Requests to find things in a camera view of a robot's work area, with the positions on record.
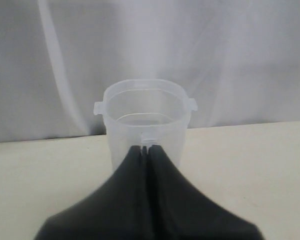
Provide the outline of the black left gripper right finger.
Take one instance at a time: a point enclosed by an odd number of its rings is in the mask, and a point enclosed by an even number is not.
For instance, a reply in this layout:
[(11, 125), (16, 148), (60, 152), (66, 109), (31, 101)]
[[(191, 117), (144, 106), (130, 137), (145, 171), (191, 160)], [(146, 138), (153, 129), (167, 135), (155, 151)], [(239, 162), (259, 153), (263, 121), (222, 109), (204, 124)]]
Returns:
[(258, 227), (231, 213), (193, 186), (164, 149), (148, 149), (146, 182), (157, 240), (260, 240)]

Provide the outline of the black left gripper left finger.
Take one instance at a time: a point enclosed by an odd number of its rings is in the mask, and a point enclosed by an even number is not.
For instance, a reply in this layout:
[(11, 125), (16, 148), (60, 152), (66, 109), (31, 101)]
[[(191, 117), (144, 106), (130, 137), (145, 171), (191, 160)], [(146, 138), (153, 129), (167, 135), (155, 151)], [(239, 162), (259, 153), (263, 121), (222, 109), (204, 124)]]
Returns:
[(145, 162), (132, 146), (120, 166), (91, 195), (49, 217), (37, 240), (148, 240), (150, 206)]

